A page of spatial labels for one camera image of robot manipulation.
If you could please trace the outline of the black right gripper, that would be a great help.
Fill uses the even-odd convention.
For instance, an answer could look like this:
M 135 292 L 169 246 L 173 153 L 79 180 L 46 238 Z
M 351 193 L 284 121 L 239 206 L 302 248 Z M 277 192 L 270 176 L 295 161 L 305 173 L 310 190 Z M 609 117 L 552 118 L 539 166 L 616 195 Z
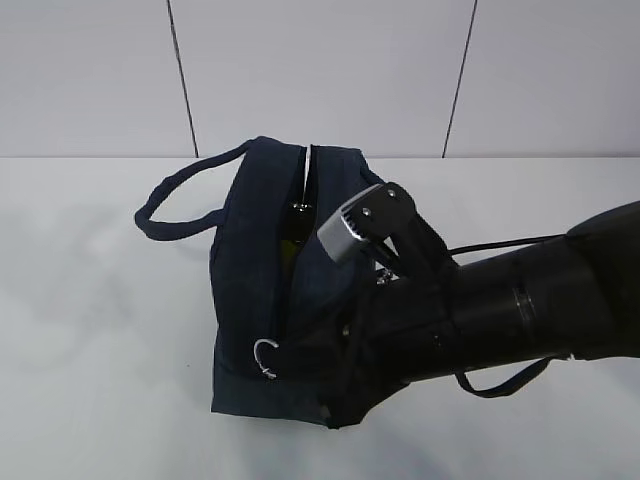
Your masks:
M 440 288 L 368 285 L 279 346 L 279 377 L 312 384 L 330 429 L 359 424 L 411 383 L 453 374 L 460 340 Z

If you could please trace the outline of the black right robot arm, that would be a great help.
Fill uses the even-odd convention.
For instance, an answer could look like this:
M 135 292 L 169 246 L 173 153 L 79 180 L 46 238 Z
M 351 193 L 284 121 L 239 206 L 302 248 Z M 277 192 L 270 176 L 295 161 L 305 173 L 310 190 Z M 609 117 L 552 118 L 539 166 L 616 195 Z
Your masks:
M 554 360 L 639 353 L 639 206 L 562 235 L 460 265 L 420 216 L 392 234 L 395 279 L 368 280 L 266 356 L 279 378 L 310 384 L 322 422 L 362 421 L 408 385 L 524 362 L 481 398 L 509 396 Z

